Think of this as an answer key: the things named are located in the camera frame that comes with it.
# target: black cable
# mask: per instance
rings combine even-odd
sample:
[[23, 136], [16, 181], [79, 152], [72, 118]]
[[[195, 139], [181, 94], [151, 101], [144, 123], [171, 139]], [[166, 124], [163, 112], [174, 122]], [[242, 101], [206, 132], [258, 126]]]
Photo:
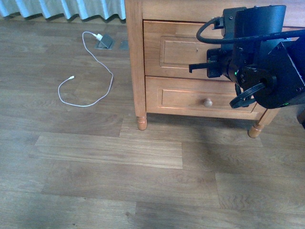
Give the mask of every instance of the black cable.
[[[237, 84], [235, 84], [235, 91], [236, 91], [236, 95], [239, 96], [242, 93], [241, 87]], [[251, 95], [246, 97], [244, 100], [250, 100], [251, 99]]]
[[207, 44], [233, 44], [239, 42], [257, 42], [257, 41], [267, 41], [267, 40], [275, 40], [275, 39], [286, 39], [292, 37], [304, 37], [305, 30], [296, 30], [296, 31], [286, 31], [286, 32], [275, 32], [270, 33], [268, 35], [257, 35], [251, 37], [240, 37], [240, 38], [233, 38], [233, 39], [210, 39], [204, 38], [201, 36], [201, 33], [210, 25], [214, 24], [221, 17], [213, 18], [212, 20], [208, 21], [204, 24], [197, 32], [196, 38], [203, 43]]
[[263, 88], [265, 88], [265, 84], [263, 83], [259, 83], [247, 90], [245, 90], [243, 93], [241, 93], [239, 96], [235, 97], [231, 102], [230, 102], [230, 106], [235, 109], [235, 108], [239, 108], [241, 106], [247, 106], [250, 105], [252, 103], [255, 102], [255, 99], [249, 99], [249, 100], [245, 100], [245, 98], [253, 95], [254, 93], [262, 90]]

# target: white charging cable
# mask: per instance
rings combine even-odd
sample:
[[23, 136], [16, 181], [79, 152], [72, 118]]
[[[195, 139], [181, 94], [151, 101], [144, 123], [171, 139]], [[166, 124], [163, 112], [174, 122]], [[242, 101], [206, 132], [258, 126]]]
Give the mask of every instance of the white charging cable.
[[67, 103], [67, 102], [63, 101], [63, 99], [61, 98], [60, 87], [61, 87], [65, 82], [67, 82], [68, 80], [74, 79], [74, 76], [69, 77], [68, 79], [66, 79], [64, 82], [62, 82], [62, 83], [58, 86], [58, 96], [59, 96], [59, 99], [60, 99], [64, 104], [71, 105], [71, 106], [88, 107], [88, 106], [95, 105], [97, 102], [99, 102], [101, 99], [105, 98], [105, 97], [108, 95], [108, 93], [109, 93], [109, 91], [110, 91], [110, 89], [111, 89], [111, 87], [112, 87], [112, 83], [113, 83], [113, 73], [109, 70], [109, 68], [107, 68], [107, 66], [106, 66], [105, 64], [103, 64], [102, 62], [98, 61], [98, 60], [96, 59], [96, 57], [92, 54], [92, 52], [90, 52], [90, 51], [87, 49], [87, 46], [86, 46], [85, 40], [84, 40], [84, 34], [85, 34], [85, 33], [90, 33], [90, 34], [92, 34], [92, 35], [93, 35], [97, 40], [99, 40], [99, 41], [101, 41], [101, 39], [103, 38], [103, 36], [100, 35], [100, 34], [97, 34], [97, 35], [96, 35], [96, 34], [94, 34], [93, 32], [85, 31], [85, 32], [82, 33], [82, 43], [84, 44], [84, 47], [85, 47], [85, 49], [87, 50], [87, 52], [90, 53], [91, 56], [93, 56], [93, 58], [94, 58], [98, 63], [100, 63], [101, 65], [103, 65], [103, 66], [108, 70], [108, 72], [111, 74], [111, 81], [110, 81], [110, 84], [109, 84], [109, 88], [108, 88], [107, 93], [106, 93], [105, 95], [103, 95], [101, 98], [99, 98], [97, 101], [95, 101], [94, 103], [89, 104], [89, 105], [77, 105], [77, 104], [70, 104], [70, 103]]

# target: wooden drawer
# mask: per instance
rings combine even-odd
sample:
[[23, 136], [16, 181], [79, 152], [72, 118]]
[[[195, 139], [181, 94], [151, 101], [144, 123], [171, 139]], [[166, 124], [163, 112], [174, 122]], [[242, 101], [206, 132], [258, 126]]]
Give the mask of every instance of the wooden drawer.
[[[191, 63], [206, 62], [206, 51], [220, 45], [205, 44], [196, 39], [201, 23], [144, 21], [145, 75], [165, 77], [208, 79], [206, 69], [189, 73]], [[223, 38], [221, 32], [214, 36]], [[228, 79], [224, 76], [213, 80]]]
[[304, 27], [304, 0], [142, 0], [143, 19], [207, 22], [235, 7], [286, 5], [284, 26]]
[[[222, 118], [259, 119], [264, 108], [257, 104], [232, 109], [234, 84], [225, 81], [146, 76], [146, 110], [149, 113]], [[206, 107], [210, 99], [213, 105]]]

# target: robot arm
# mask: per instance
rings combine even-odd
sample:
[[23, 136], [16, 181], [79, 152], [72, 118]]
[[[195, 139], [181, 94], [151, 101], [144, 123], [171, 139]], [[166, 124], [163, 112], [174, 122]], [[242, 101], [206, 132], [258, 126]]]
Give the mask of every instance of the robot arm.
[[[207, 63], [190, 64], [189, 71], [206, 68], [209, 78], [224, 75], [235, 83], [232, 108], [257, 101], [267, 109], [305, 103], [305, 30], [282, 32], [286, 6], [225, 9], [222, 17], [197, 33], [205, 43], [221, 44], [207, 51]], [[223, 39], [201, 33], [211, 24]], [[296, 41], [287, 38], [299, 37]]]

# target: turned wooden leg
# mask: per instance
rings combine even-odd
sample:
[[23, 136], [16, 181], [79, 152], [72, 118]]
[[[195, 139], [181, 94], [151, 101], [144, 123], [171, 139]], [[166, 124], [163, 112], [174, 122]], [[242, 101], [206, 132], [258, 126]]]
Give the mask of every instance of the turned wooden leg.
[[147, 127], [147, 118], [146, 116], [144, 117], [137, 117], [137, 121], [138, 121], [138, 128], [139, 130], [145, 130]]
[[256, 138], [259, 136], [259, 134], [261, 133], [264, 127], [265, 127], [264, 125], [254, 124], [249, 130], [248, 135], [251, 138]]
[[275, 118], [275, 116], [279, 111], [280, 109], [266, 110], [262, 115], [262, 117], [260, 118], [260, 120], [251, 127], [251, 129], [248, 132], [248, 135], [251, 138], [258, 137], [262, 132], [263, 128], [272, 122], [272, 120]]

